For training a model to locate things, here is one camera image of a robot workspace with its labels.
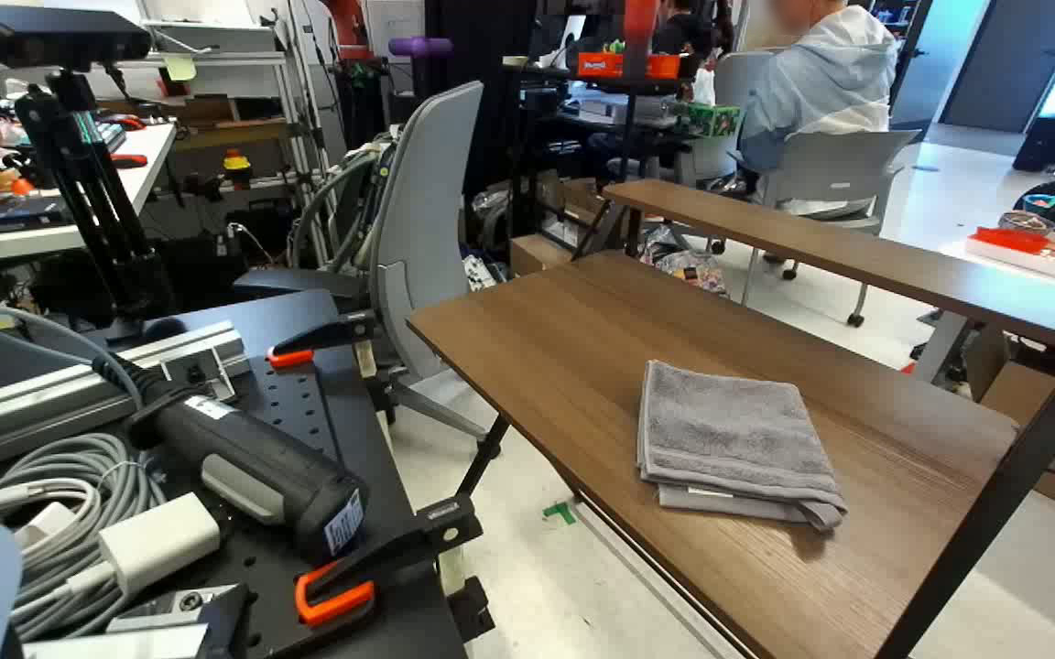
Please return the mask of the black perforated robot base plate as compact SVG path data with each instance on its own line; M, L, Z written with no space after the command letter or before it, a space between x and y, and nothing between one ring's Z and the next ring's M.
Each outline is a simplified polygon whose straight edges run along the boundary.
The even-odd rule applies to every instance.
M197 382L166 382L133 366L142 410L133 420L137 448L166 442L197 478L243 515L282 526L305 570L267 598L298 630L264 659L311 659L347 653L359 659L465 659L446 598L433 586L435 558L462 503L377 526L365 520L365 485L335 453L293 438Z

